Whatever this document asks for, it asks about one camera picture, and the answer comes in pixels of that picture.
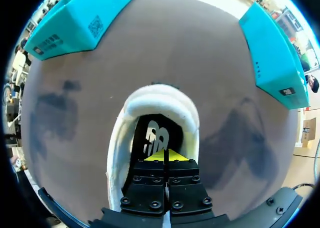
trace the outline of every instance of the shoe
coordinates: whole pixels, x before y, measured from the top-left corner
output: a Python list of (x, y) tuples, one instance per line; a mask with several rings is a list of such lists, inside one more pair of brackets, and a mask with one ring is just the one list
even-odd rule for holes
[(197, 108), (172, 86), (142, 87), (125, 101), (111, 134), (106, 167), (110, 209), (121, 211), (122, 188), (130, 166), (166, 149), (198, 162)]

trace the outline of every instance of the screw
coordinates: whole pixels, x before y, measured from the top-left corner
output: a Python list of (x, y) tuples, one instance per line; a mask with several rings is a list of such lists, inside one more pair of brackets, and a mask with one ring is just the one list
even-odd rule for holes
[(134, 181), (140, 181), (140, 180), (142, 180), (142, 178), (141, 178), (141, 176), (135, 175), (135, 176), (133, 177), (133, 180), (134, 180)]
[(161, 178), (155, 177), (155, 178), (153, 178), (153, 182), (154, 183), (159, 183), (159, 182), (161, 182)]
[(183, 206), (184, 204), (180, 201), (176, 201), (172, 204), (172, 208), (175, 210), (180, 210)]
[(149, 206), (151, 209), (159, 209), (161, 207), (161, 202), (152, 201)]
[(127, 197), (122, 197), (120, 200), (120, 203), (123, 205), (127, 205), (127, 204), (130, 204), (130, 200)]
[(195, 175), (192, 177), (193, 182), (198, 182), (200, 180), (200, 177), (198, 175)]
[(172, 182), (173, 182), (173, 183), (179, 183), (179, 182), (180, 182), (180, 179), (177, 178), (177, 177), (175, 177), (175, 178), (172, 179)]
[(210, 197), (206, 197), (202, 200), (202, 203), (205, 205), (210, 205), (210, 204), (212, 204), (212, 200)]
[(266, 200), (266, 204), (268, 206), (272, 206), (275, 204), (275, 199), (273, 199), (272, 197)]
[(276, 213), (279, 214), (279, 215), (282, 215), (284, 212), (285, 212), (285, 209), (283, 207), (278, 207), (276, 209)]

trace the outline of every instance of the cardboard box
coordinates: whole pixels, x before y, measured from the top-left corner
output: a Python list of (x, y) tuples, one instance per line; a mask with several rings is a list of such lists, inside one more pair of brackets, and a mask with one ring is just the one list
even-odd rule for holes
[(255, 84), (288, 109), (308, 107), (304, 71), (284, 31), (257, 3), (239, 24), (250, 49)]
[(41, 20), (24, 49), (40, 60), (93, 50), (131, 0), (60, 0)]
[(303, 122), (303, 131), (302, 131), (302, 147), (308, 148), (310, 147), (309, 141), (314, 140), (316, 138), (316, 123), (317, 119), (309, 119)]

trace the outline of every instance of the shoe insole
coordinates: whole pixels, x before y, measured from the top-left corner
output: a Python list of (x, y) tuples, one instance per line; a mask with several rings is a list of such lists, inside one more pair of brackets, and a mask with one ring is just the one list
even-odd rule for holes
[(132, 178), (132, 168), (138, 160), (145, 160), (166, 149), (179, 153), (183, 138), (182, 128), (165, 116), (161, 114), (141, 116), (135, 128), (129, 172), (122, 192), (126, 193)]

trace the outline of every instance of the qr code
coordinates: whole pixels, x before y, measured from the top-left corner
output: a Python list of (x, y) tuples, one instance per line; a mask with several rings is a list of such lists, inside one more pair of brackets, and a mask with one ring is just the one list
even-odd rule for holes
[(92, 20), (92, 22), (89, 24), (88, 28), (95, 39), (103, 31), (104, 26), (103, 26), (101, 19), (98, 15)]

